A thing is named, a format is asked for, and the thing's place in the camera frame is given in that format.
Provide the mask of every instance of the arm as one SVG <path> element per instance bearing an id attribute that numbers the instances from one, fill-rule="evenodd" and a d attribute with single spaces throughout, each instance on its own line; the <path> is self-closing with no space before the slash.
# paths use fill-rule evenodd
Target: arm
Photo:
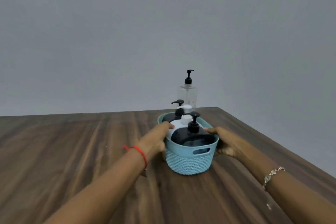
<path id="1" fill-rule="evenodd" d="M 163 139 L 173 125 L 164 122 L 143 138 L 137 146 L 149 162 L 164 150 Z M 143 156 L 131 148 L 109 170 L 70 199 L 45 224 L 107 223 L 118 204 L 145 168 Z"/>
<path id="2" fill-rule="evenodd" d="M 263 184 L 265 175 L 279 167 L 249 142 L 223 128 L 208 129 L 217 133 L 225 145 L 219 152 L 239 160 Z M 336 223 L 336 206 L 286 171 L 277 172 L 266 186 L 267 192 L 294 223 Z"/>

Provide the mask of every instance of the soap dispenser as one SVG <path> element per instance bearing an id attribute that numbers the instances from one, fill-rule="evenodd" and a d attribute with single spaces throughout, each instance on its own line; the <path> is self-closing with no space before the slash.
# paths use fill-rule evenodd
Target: soap dispenser
<path id="1" fill-rule="evenodd" d="M 189 122 L 187 127 L 176 129 L 171 135 L 171 141 L 189 147 L 213 144 L 216 141 L 216 138 L 206 132 L 204 128 L 200 127 L 199 123 L 196 121 L 200 114 L 193 111 L 191 113 L 185 113 L 184 115 L 186 116 L 188 114 L 192 116 L 192 121 Z"/>
<path id="2" fill-rule="evenodd" d="M 192 111 L 190 105 L 182 106 L 182 104 L 184 103 L 184 101 L 182 99 L 178 99 L 174 102 L 171 102 L 171 104 L 174 104 L 174 103 L 179 104 L 175 113 L 169 113 L 166 116 L 164 116 L 163 119 L 162 119 L 162 122 L 164 122 L 164 121 L 172 122 L 173 120 L 180 120 L 182 115 L 184 115 L 185 112 L 191 112 Z"/>
<path id="3" fill-rule="evenodd" d="M 177 89 L 177 98 L 182 99 L 185 105 L 191 105 L 193 111 L 196 110 L 197 89 L 191 85 L 191 71 L 188 69 L 188 77 L 184 80 L 184 85 L 179 86 Z"/>

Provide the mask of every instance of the red string bracelet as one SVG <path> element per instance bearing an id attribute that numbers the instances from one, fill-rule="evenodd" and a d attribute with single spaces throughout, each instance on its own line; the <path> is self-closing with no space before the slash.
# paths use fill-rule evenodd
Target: red string bracelet
<path id="1" fill-rule="evenodd" d="M 131 148 L 134 148 L 134 149 L 136 149 L 138 152 L 140 152 L 140 154 L 143 156 L 143 160 L 145 161 L 145 169 L 147 168 L 147 159 L 146 159 L 146 157 L 145 157 L 145 154 L 144 154 L 144 152 L 143 152 L 142 150 L 139 149 L 138 146 L 132 146 L 131 148 L 128 148 L 126 145 L 124 145 L 124 147 L 126 148 L 127 151 L 129 151 L 129 149 L 131 149 Z"/>

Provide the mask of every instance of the person's left arm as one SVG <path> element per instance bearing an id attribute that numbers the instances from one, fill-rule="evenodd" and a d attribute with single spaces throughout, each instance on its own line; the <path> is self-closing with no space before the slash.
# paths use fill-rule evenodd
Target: person's left arm
<path id="1" fill-rule="evenodd" d="M 145 154 L 148 162 L 157 153 L 164 151 L 163 140 L 173 127 L 164 122 L 139 140 L 136 146 Z M 144 157 L 138 150 L 131 148 L 101 177 L 54 213 L 45 224 L 107 223 L 144 168 Z"/>

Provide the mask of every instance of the wall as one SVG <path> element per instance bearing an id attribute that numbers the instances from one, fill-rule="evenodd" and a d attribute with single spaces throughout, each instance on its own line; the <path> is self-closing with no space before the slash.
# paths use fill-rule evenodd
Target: wall
<path id="1" fill-rule="evenodd" d="M 335 0 L 0 0 L 0 115 L 218 106 L 336 177 Z"/>

